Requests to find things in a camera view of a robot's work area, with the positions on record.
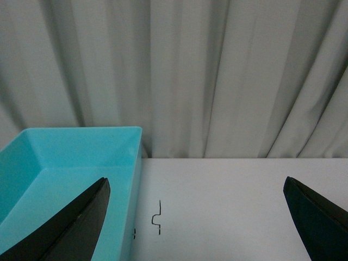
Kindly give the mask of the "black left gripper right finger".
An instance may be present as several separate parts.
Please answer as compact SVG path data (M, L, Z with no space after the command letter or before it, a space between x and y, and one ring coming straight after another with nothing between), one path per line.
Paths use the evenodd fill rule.
M310 259L347 260L347 211L292 177L283 193Z

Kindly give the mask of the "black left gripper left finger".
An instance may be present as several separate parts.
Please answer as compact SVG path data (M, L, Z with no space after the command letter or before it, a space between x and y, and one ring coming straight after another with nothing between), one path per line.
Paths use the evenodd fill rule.
M103 227L110 184L100 178L1 260L91 260Z

